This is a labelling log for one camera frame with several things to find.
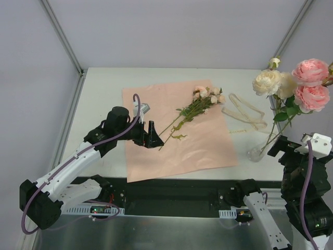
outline flower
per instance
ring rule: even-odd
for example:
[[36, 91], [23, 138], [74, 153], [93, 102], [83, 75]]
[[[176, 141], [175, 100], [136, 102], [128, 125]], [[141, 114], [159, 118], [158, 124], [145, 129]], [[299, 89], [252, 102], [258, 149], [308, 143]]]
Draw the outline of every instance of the flower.
[[318, 86], [328, 77], [328, 65], [319, 59], [309, 59], [297, 64], [292, 75], [297, 78], [300, 85]]
[[274, 68], [279, 67], [279, 63], [280, 63], [280, 59], [273, 57], [268, 64], [270, 65], [270, 68], [274, 69]]
[[217, 101], [221, 104], [225, 104], [225, 97], [223, 95], [218, 95]]
[[193, 96], [193, 100], [197, 100], [199, 97], [200, 97], [199, 92], [198, 92], [198, 93], [195, 93], [195, 95]]
[[281, 73], [282, 80], [279, 89], [276, 94], [281, 99], [287, 99], [293, 96], [293, 91], [297, 88], [297, 83], [293, 76], [288, 72]]
[[280, 87], [281, 74], [277, 70], [263, 70], [252, 85], [257, 95], [274, 95]]
[[311, 110], [319, 112], [329, 102], [328, 88], [321, 85], [315, 87], [298, 86], [294, 93], [294, 102], [304, 113]]
[[214, 87], [212, 89], [212, 92], [214, 93], [214, 95], [218, 95], [220, 93], [220, 89], [218, 87]]
[[215, 104], [217, 103], [217, 97], [215, 95], [213, 95], [211, 98], [210, 98], [210, 102]]
[[204, 90], [206, 90], [206, 88], [204, 86], [196, 86], [194, 88], [195, 92], [201, 92], [201, 91], [204, 91]]
[[208, 91], [205, 89], [203, 91], [200, 91], [200, 96], [201, 98], [207, 97], [208, 96]]

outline bouquet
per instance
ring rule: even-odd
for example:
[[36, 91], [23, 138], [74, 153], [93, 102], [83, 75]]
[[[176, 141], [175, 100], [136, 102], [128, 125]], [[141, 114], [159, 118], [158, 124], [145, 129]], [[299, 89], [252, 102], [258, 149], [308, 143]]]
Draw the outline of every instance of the bouquet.
[[[257, 95], [272, 96], [276, 101], [273, 127], [260, 154], [282, 132], [291, 126], [291, 121], [299, 115], [321, 111], [329, 102], [328, 86], [333, 84], [333, 62], [328, 65], [318, 59], [309, 59], [297, 64], [292, 73], [276, 70], [279, 58], [272, 58], [269, 68], [263, 70], [253, 81]], [[281, 131], [273, 136], [275, 125], [286, 121]]]
[[169, 126], [167, 126], [162, 133], [164, 133], [169, 127], [171, 127], [180, 117], [183, 119], [178, 123], [177, 126], [173, 126], [170, 135], [165, 141], [164, 145], [167, 143], [167, 141], [170, 138], [179, 139], [186, 137], [187, 135], [174, 135], [176, 131], [179, 131], [184, 123], [191, 122], [193, 119], [201, 114], [206, 114], [208, 112], [208, 109], [216, 104], [224, 104], [225, 103], [225, 97], [221, 95], [222, 88], [213, 87], [210, 89], [209, 87], [204, 86], [196, 86], [193, 91], [193, 100], [190, 105], [188, 105], [185, 108], [178, 108], [176, 109], [179, 111], [178, 117], [176, 117]]

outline white flower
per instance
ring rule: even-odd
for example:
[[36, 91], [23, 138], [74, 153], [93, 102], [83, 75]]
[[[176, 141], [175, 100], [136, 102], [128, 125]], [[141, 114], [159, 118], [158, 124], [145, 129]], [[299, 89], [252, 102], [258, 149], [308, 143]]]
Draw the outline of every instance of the white flower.
[[218, 95], [220, 93], [220, 89], [218, 87], [214, 87], [212, 89], [212, 91], [213, 91], [214, 95]]
[[276, 68], [279, 67], [280, 59], [276, 57], [272, 58], [268, 63], [270, 65], [270, 68], [274, 68], [274, 63], [276, 64]]
[[282, 72], [281, 76], [281, 86], [277, 90], [276, 94], [281, 99], [287, 99], [293, 96], [293, 91], [297, 88], [297, 82], [288, 72]]
[[223, 95], [218, 95], [217, 100], [219, 101], [219, 103], [225, 104], [225, 97]]
[[215, 95], [213, 95], [213, 96], [210, 98], [210, 102], [211, 102], [212, 104], [217, 103], [217, 97], [216, 97]]
[[263, 70], [252, 85], [257, 95], [274, 95], [281, 84], [281, 73], [277, 70]]
[[194, 96], [193, 96], [193, 100], [197, 100], [198, 98], [199, 98], [199, 92], [198, 93], [196, 93]]
[[201, 96], [201, 98], [207, 97], [208, 96], [208, 91], [207, 90], [200, 91], [200, 96]]

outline wrapping paper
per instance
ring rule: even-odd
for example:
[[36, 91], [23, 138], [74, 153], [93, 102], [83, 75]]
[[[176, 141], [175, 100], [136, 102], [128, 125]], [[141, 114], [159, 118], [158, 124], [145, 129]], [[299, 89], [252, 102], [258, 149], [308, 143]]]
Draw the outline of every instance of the wrapping paper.
[[[132, 96], [137, 93], [141, 102], [150, 106], [145, 121], [154, 121], [159, 134], [179, 115], [177, 108], [191, 103], [197, 85], [212, 87], [210, 80], [200, 80], [123, 89], [123, 106], [133, 110]], [[174, 135], [187, 136], [181, 140], [170, 138], [160, 151], [159, 148], [145, 148], [126, 142], [127, 181], [237, 165], [236, 153], [221, 108], [215, 105], [206, 115], [199, 115], [185, 123]], [[181, 120], [182, 117], [174, 125], [177, 126]], [[161, 135], [164, 142], [171, 128]]]

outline white wall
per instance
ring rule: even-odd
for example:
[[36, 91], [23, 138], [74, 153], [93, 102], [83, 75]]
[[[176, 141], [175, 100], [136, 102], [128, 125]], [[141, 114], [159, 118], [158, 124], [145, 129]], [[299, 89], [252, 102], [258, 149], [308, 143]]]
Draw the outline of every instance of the white wall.
[[50, 0], [84, 68], [265, 68], [303, 2]]
[[78, 75], [38, 1], [1, 1], [0, 32], [0, 249], [12, 250], [19, 185], [49, 169]]
[[[285, 53], [282, 55], [280, 70], [291, 72], [296, 64], [309, 58], [318, 58], [331, 63], [333, 61], [333, 1], [320, 0], [305, 17], [299, 30], [292, 38]], [[331, 101], [319, 113], [302, 115], [295, 119], [287, 135], [298, 141], [302, 133], [318, 132], [333, 138], [333, 86], [329, 87]], [[333, 186], [333, 161], [327, 165], [329, 182]], [[324, 200], [333, 210], [333, 190], [324, 195]], [[333, 249], [333, 237], [328, 243]]]

